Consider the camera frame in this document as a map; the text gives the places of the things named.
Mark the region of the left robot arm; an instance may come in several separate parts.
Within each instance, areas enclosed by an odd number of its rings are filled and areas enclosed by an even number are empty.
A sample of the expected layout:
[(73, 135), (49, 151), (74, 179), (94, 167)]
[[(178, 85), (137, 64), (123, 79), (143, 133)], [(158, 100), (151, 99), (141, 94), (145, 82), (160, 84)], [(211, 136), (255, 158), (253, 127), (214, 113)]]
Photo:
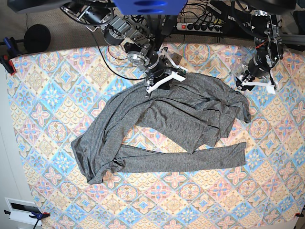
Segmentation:
[(279, 84), (272, 74), (272, 68), (283, 58), (283, 42), (275, 14), (255, 10), (251, 15), (250, 29), (254, 37), (256, 53), (241, 64), (242, 71), (235, 76), (239, 90), (252, 90), (256, 86), (266, 88), (275, 94)]

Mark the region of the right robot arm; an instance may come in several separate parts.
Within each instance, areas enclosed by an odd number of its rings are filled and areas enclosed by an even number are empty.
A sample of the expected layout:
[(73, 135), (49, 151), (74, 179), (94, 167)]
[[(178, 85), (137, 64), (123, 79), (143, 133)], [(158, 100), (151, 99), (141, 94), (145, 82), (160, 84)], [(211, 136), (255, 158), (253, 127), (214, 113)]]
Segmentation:
[(187, 69), (176, 64), (162, 43), (177, 24), (173, 15), (117, 16), (113, 3), (72, 0), (60, 10), (90, 31), (101, 29), (112, 46), (123, 45), (127, 60), (145, 73), (146, 96), (160, 88), (168, 90), (173, 80), (185, 80)]

